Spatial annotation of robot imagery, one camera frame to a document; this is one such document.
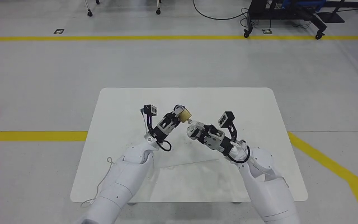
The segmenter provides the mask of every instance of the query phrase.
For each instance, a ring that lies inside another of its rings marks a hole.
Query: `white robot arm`
[[[152,116],[157,115],[157,108],[145,105],[140,111],[147,115],[149,129],[143,143],[129,147],[115,162],[103,181],[98,197],[77,223],[114,223],[123,207],[137,193],[148,170],[153,166],[153,151],[159,148],[170,151],[171,145],[165,138],[180,122],[184,123],[191,116],[184,106],[176,105],[174,111],[166,114],[153,129]],[[162,147],[163,142],[169,144],[168,150]]]
[[[219,119],[221,128],[228,128],[231,139],[213,125],[190,121],[187,134],[212,150],[221,152],[235,164],[257,213],[266,224],[300,224],[293,197],[284,179],[274,168],[272,154],[262,148],[250,149],[237,141],[234,115],[227,111]],[[257,177],[264,175],[265,181]]]

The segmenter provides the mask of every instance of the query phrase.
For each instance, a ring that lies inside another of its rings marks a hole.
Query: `white tabletop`
[[[95,195],[109,168],[107,157],[116,160],[126,148],[143,140],[145,126],[139,109],[145,104],[158,108],[153,126],[176,104],[186,106],[193,120],[217,127],[224,111],[234,112],[238,135],[251,147],[268,149],[295,201],[307,200],[280,110],[269,88],[105,88],[98,98],[73,183],[73,202]],[[155,152],[154,168],[130,202],[250,201],[236,166],[221,153],[189,139],[188,126],[180,124],[167,138],[173,146],[171,152]]]

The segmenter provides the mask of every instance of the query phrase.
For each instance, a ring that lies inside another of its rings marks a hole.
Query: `gray floor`
[[[238,20],[212,21],[190,0],[108,0],[86,16],[78,0],[0,2],[1,36],[242,35]],[[239,14],[249,1],[204,1],[210,16]],[[357,35],[357,12],[328,35]],[[290,21],[274,35],[313,35]],[[262,35],[268,21],[253,34]],[[113,41],[0,42],[0,130],[88,130],[104,87],[269,87],[288,131],[358,175],[358,42]],[[84,211],[69,193],[83,142],[0,142],[0,223],[71,223]],[[355,223],[348,184],[295,148],[308,200],[302,223]],[[250,203],[140,203],[117,223],[263,223]]]

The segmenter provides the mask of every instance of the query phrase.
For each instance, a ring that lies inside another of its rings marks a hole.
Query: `caster wheel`
[[[323,35],[324,35],[324,34],[323,34],[321,31],[317,31],[317,34],[315,35],[315,39],[316,39],[316,40],[319,40],[319,39],[322,38]]]
[[[244,33],[244,38],[248,38],[250,36],[250,33],[249,32],[245,32]]]

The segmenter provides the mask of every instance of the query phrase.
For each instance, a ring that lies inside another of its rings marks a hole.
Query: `yellow stripe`
[[[0,41],[133,41],[133,40],[315,40],[304,35],[147,35],[147,36],[0,36]],[[358,40],[358,36],[324,36],[321,40]]]
[[[3,142],[83,142],[87,132],[0,132]]]
[[[288,132],[291,144],[308,156],[346,180],[358,201],[358,177],[352,172],[330,159],[325,154],[302,141],[294,134]],[[62,132],[1,132],[0,141],[3,142],[81,142],[85,141],[87,132],[62,131]]]
[[[343,180],[346,180],[351,187],[356,200],[358,201],[358,177],[356,175],[330,159],[325,154],[305,143],[294,134],[290,132],[288,134],[292,145],[306,153],[308,156],[322,164],[327,169],[331,170],[333,173],[337,174]]]

